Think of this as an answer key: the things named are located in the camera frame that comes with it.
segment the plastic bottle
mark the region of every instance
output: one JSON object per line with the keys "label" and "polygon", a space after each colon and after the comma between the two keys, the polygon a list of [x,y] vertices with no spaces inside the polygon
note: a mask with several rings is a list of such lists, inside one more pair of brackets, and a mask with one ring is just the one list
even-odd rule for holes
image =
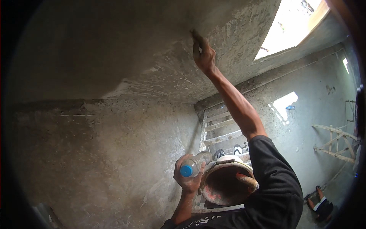
{"label": "plastic bottle", "polygon": [[180,166],[180,174],[184,177],[197,176],[204,161],[206,164],[212,161],[212,154],[209,151],[204,150],[196,156],[185,159]]}

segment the raised arm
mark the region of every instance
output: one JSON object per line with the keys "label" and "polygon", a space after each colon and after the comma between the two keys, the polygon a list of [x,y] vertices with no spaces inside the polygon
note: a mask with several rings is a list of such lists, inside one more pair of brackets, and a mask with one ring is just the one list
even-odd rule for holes
{"label": "raised arm", "polygon": [[196,30],[191,31],[193,39],[193,59],[202,72],[212,81],[221,94],[232,118],[249,141],[257,135],[267,136],[261,119],[252,105],[222,75],[215,65],[216,52]]}

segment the sandal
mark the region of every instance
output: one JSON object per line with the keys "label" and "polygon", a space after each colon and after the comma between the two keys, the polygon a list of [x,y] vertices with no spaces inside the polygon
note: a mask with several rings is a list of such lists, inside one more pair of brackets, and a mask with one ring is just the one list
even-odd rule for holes
{"label": "sandal", "polygon": [[219,159],[222,156],[225,156],[224,150],[223,149],[216,150],[216,153],[215,153],[215,156],[214,156],[215,160]]}
{"label": "sandal", "polygon": [[239,156],[242,153],[243,153],[242,147],[238,144],[235,144],[235,146],[234,146],[234,155]]}

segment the wet plaster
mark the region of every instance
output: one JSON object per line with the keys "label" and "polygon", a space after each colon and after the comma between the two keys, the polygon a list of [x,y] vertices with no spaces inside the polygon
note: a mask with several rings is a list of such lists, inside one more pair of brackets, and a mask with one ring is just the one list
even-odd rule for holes
{"label": "wet plaster", "polygon": [[196,103],[215,93],[192,59],[196,28],[234,82],[251,63],[280,0],[45,1],[10,69],[11,103],[150,99]]}

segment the hand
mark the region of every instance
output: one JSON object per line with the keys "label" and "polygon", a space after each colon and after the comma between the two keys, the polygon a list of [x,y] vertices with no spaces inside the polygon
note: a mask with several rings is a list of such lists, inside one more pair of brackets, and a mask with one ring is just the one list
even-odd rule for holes
{"label": "hand", "polygon": [[185,154],[181,156],[176,162],[175,162],[175,169],[174,169],[174,179],[175,181],[182,187],[182,193],[186,194],[193,194],[196,192],[199,188],[199,185],[201,184],[201,178],[202,174],[205,171],[205,165],[206,162],[203,162],[201,165],[201,169],[197,176],[195,177],[184,177],[180,174],[180,166],[182,165],[182,162],[192,157],[193,154]]}
{"label": "hand", "polygon": [[216,52],[210,47],[208,40],[201,37],[195,29],[191,30],[190,32],[193,40],[194,62],[204,74],[208,75],[216,68]]}

